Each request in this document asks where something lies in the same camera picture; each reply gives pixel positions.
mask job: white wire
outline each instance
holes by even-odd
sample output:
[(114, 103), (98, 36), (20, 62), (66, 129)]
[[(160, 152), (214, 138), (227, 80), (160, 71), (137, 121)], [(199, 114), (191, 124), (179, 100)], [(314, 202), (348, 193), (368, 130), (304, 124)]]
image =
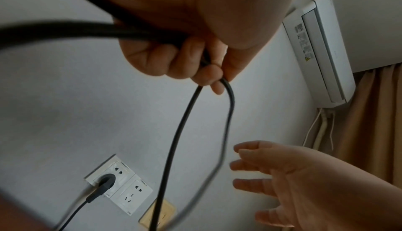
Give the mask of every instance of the white wire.
[(309, 129), (309, 131), (307, 132), (306, 137), (304, 138), (304, 141), (303, 141), (303, 145), (302, 145), (302, 147), (304, 147), (304, 146), (306, 145), (306, 143), (307, 143), (307, 139), (308, 139), (308, 137), (309, 137), (309, 134), (310, 134), (311, 130), (313, 129), (313, 127), (314, 127), (315, 123), (318, 121), (318, 118), (319, 118), (319, 117), (320, 117), (320, 115), (321, 115), (321, 111), (322, 111), (322, 108), (320, 108), (320, 111), (318, 112), (317, 117), (315, 118), (315, 120), (314, 120), (313, 124), (310, 126), (310, 129)]
[(331, 149), (334, 150), (334, 141), (332, 140), (332, 132), (334, 131), (334, 125), (335, 125), (335, 111), (332, 115), (332, 128), (330, 132), (330, 140), (331, 140)]

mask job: air conditioner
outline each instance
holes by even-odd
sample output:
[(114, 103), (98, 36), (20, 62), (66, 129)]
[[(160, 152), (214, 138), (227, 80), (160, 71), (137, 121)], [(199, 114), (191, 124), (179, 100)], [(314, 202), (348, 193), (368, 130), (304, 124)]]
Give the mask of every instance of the air conditioner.
[(283, 24), (317, 107), (350, 101), (356, 85), (332, 0), (314, 0)]

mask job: plug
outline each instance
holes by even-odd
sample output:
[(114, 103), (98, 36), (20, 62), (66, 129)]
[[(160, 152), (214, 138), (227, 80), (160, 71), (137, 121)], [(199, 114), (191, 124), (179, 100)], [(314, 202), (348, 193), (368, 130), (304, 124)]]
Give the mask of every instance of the plug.
[(103, 195), (108, 189), (112, 188), (116, 181), (116, 176), (114, 174), (106, 174), (100, 179), (101, 180), (99, 182), (98, 188), (85, 200), (87, 203), (91, 203), (97, 197)]

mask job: curtain fold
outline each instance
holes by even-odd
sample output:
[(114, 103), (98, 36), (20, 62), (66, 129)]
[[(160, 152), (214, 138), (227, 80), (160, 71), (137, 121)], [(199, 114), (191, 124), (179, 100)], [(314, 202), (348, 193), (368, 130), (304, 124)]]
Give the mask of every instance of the curtain fold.
[(402, 66), (361, 79), (335, 156), (402, 188)]

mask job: open hand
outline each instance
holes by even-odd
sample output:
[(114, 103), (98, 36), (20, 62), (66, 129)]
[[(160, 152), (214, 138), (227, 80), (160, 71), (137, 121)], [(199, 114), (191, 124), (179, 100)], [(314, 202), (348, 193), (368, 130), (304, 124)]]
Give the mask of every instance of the open hand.
[[(148, 41), (120, 41), (127, 60), (153, 76), (192, 78), (224, 91), (218, 80), (239, 74), (274, 35), (291, 0), (110, 0), (152, 25), (189, 34), (180, 50)], [(206, 48), (212, 65), (199, 69)]]
[(402, 230), (402, 190), (324, 153), (265, 141), (234, 147), (232, 170), (272, 179), (233, 181), (236, 189), (277, 197), (281, 205), (255, 219), (300, 231)]

